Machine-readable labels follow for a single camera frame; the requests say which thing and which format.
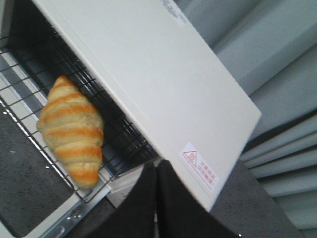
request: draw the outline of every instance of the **croissant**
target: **croissant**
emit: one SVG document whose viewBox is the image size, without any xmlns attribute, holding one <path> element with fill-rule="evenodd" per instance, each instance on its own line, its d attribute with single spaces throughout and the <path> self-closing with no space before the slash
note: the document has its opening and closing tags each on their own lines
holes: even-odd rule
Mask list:
<svg viewBox="0 0 317 238">
<path fill-rule="evenodd" d="M 67 76 L 60 76 L 48 95 L 37 129 L 79 188 L 99 180 L 104 140 L 103 119 Z"/>
</svg>

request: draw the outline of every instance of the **metal grill rack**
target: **metal grill rack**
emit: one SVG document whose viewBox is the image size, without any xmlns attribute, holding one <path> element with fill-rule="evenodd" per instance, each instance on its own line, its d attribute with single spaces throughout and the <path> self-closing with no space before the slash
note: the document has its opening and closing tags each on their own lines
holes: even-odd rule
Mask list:
<svg viewBox="0 0 317 238">
<path fill-rule="evenodd" d="M 32 29 L 13 32 L 1 40 L 8 41 L 0 51 L 1 105 L 83 202 L 89 202 L 119 174 L 157 156 L 142 134 L 44 19 Z M 77 83 L 80 91 L 88 96 L 105 119 L 104 156 L 99 172 L 101 181 L 90 191 L 83 191 L 73 183 L 36 129 L 36 121 L 47 103 L 48 92 L 55 79 L 62 74 L 69 75 Z"/>
</svg>

